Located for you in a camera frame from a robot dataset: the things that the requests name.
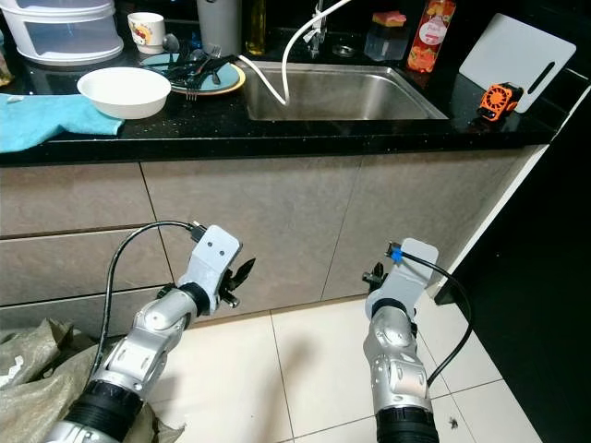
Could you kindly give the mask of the grey cabinet door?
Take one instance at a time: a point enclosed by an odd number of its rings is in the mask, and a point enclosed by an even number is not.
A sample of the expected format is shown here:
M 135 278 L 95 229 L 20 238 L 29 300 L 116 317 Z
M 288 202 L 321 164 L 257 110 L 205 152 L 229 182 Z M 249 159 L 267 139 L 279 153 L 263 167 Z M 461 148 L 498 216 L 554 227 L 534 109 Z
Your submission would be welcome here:
M 161 221 L 220 225 L 241 242 L 233 266 L 254 258 L 232 317 L 318 301 L 359 172 L 358 157 L 144 162 Z
M 455 263 L 541 151 L 527 145 L 364 157 L 322 299 L 363 294 L 363 271 L 380 261 L 390 241 L 418 239 L 439 250 L 440 266 Z

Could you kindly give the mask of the grey cabinet drawer front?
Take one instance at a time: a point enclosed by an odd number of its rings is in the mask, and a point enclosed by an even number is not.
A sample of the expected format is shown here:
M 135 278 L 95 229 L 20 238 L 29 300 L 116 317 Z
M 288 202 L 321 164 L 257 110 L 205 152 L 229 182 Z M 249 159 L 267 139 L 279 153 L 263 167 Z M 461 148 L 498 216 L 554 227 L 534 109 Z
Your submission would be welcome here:
M 0 170 L 0 235 L 59 233 L 151 222 L 135 163 L 13 166 Z
M 0 242 L 0 305 L 13 306 L 105 291 L 107 270 L 130 231 L 64 233 Z M 172 282 L 163 242 L 140 233 L 115 267 L 115 290 Z
M 148 301 L 155 299 L 157 288 L 123 291 L 113 294 L 107 333 L 110 336 L 126 334 L 134 322 L 135 314 Z M 35 328 L 44 319 L 68 322 L 73 328 L 88 336 L 100 336 L 104 317 L 104 295 L 88 295 L 81 298 L 0 308 L 0 330 Z

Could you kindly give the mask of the stainless steel sink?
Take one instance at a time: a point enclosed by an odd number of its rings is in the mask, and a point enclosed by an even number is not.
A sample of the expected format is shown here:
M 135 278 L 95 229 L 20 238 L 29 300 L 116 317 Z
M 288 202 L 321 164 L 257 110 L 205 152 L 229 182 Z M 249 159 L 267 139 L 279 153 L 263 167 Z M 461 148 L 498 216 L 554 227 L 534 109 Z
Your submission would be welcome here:
M 269 84 L 283 92 L 282 64 L 257 62 L 266 77 L 241 63 L 242 91 L 253 121 L 442 121 L 446 114 L 426 100 L 395 70 L 372 65 L 287 65 L 287 104 L 277 102 Z

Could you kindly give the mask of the grey green woven sack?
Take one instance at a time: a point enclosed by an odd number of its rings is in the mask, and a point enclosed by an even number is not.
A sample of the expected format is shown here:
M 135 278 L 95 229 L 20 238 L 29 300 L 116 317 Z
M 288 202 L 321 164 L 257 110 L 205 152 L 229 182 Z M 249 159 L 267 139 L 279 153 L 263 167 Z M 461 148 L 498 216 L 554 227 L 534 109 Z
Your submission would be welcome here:
M 67 322 L 0 332 L 0 443 L 45 443 L 83 391 L 96 341 Z

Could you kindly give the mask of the yellow plate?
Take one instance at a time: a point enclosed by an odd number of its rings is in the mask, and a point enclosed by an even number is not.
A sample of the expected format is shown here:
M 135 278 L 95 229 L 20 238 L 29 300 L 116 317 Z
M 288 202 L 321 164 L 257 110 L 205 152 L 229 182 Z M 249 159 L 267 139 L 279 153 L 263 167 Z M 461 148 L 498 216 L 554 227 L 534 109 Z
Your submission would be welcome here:
M 246 81 L 245 73 L 229 56 L 191 59 L 184 54 L 156 54 L 139 62 L 139 67 L 165 76 L 172 92 L 190 97 L 229 93 L 240 89 Z

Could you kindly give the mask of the white bowl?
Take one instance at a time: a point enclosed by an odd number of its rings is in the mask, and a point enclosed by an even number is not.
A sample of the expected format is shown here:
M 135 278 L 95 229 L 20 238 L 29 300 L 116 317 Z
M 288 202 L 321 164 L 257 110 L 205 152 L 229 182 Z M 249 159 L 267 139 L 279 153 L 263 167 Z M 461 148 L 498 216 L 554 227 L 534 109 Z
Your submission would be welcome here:
M 140 67 L 107 67 L 85 73 L 77 81 L 81 96 L 100 113 L 136 121 L 163 109 L 172 84 L 160 73 Z

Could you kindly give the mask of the clear plastic sponge holder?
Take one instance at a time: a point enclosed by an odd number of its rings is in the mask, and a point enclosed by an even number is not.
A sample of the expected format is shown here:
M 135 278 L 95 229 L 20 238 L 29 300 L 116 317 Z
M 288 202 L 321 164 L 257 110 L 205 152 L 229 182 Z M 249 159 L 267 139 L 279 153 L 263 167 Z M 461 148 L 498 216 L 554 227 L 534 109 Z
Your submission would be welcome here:
M 368 29 L 363 54 L 372 62 L 401 60 L 408 46 L 408 37 L 404 21 L 388 22 L 388 24 L 373 22 Z

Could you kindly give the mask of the chrome faucet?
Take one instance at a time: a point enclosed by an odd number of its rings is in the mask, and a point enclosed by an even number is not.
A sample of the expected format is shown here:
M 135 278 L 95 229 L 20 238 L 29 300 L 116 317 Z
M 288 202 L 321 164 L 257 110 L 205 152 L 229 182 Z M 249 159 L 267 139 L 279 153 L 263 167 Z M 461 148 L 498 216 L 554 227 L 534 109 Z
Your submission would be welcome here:
M 305 34 L 305 41 L 307 41 L 308 54 L 312 59 L 318 58 L 322 51 L 322 46 L 325 45 L 328 39 L 328 20 L 321 16 L 325 9 L 333 5 L 333 0 L 316 0 L 313 9 L 313 18 L 311 27 L 308 33 Z

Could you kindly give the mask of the teal plate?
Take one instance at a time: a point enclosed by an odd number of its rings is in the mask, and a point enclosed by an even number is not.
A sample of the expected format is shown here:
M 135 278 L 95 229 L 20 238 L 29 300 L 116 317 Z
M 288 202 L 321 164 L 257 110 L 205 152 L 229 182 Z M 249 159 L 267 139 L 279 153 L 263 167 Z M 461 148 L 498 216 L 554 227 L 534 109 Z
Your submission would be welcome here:
M 147 67 L 148 70 L 161 73 L 170 79 L 170 73 L 168 73 L 170 63 L 178 64 L 181 62 L 180 56 L 177 54 L 156 54 L 148 56 L 147 59 L 140 62 L 140 66 Z M 189 83 L 174 83 L 173 91 L 181 93 L 189 93 L 190 88 L 199 88 L 202 94 L 216 94 L 223 93 L 224 91 L 232 91 L 245 83 L 245 73 L 240 70 L 236 64 L 227 63 L 220 68 L 220 70 L 214 75 L 210 76 L 199 86 L 193 85 L 193 80 Z

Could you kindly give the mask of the teal cloth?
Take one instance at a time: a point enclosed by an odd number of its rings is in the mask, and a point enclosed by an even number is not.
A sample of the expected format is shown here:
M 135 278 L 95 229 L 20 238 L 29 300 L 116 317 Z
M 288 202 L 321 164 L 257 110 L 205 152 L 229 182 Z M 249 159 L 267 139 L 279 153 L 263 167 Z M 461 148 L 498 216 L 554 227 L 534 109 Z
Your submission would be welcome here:
M 81 94 L 0 94 L 0 152 L 13 153 L 68 134 L 113 136 L 124 122 Z

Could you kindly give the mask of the red yellow sponge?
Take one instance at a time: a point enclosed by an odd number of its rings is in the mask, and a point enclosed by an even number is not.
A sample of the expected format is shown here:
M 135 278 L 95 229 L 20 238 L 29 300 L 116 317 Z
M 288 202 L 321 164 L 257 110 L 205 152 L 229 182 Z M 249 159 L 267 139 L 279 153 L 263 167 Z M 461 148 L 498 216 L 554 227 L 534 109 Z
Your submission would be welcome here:
M 371 14 L 371 21 L 380 27 L 402 27 L 406 16 L 398 11 L 375 12 Z

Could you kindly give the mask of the white cutting board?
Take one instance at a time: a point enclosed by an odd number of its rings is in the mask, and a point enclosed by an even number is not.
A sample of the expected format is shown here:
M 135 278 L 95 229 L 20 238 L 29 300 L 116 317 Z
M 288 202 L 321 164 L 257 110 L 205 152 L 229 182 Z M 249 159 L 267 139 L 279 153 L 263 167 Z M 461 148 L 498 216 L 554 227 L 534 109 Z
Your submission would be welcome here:
M 498 13 L 461 63 L 459 73 L 485 90 L 501 83 L 519 86 L 524 94 L 515 111 L 524 114 L 575 50 L 572 42 Z

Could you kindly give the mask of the grey water filter canister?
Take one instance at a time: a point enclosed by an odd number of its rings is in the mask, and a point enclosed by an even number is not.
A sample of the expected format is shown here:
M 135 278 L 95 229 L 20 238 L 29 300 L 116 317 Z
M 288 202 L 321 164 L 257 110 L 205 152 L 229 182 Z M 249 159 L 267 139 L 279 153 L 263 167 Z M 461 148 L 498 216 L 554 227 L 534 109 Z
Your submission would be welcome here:
M 240 55 L 242 0 L 195 0 L 204 50 L 219 56 Z

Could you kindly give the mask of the olive oil glass bottle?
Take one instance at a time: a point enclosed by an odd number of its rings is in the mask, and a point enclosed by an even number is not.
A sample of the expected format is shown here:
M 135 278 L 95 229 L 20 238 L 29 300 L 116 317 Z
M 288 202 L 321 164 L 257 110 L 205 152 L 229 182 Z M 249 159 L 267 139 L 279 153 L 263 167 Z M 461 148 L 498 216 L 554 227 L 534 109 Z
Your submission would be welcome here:
M 246 51 L 262 55 L 266 51 L 267 0 L 250 0 L 247 12 Z

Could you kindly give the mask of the white cartoon print mug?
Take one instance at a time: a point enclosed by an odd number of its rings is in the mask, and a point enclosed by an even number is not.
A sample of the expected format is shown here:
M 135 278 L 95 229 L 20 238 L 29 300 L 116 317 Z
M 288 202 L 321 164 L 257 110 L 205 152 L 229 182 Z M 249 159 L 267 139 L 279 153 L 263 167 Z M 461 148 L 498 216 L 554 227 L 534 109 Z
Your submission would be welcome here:
M 127 16 L 132 42 L 141 54 L 163 54 L 165 26 L 161 14 L 134 12 Z

